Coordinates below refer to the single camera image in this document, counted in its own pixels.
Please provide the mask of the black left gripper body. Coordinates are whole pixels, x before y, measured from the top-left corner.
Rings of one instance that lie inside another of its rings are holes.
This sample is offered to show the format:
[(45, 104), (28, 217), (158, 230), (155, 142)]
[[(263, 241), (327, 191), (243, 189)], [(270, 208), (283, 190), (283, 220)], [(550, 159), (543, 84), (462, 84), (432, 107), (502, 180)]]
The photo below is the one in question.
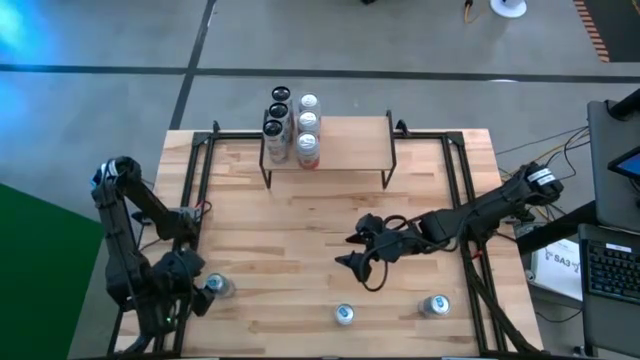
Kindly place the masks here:
[(153, 322), (186, 322), (191, 315), (194, 279), (185, 278), (182, 257), (162, 257), (153, 270), (156, 285), (151, 302)]

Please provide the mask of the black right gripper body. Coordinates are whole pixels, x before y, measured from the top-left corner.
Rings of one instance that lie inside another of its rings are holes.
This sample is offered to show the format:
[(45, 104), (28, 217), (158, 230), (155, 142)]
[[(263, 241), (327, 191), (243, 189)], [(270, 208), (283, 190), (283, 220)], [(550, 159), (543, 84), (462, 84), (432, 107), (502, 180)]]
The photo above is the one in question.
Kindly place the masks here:
[(422, 253), (425, 240), (412, 230), (385, 230), (372, 238), (369, 250), (375, 261), (395, 263), (400, 257)]

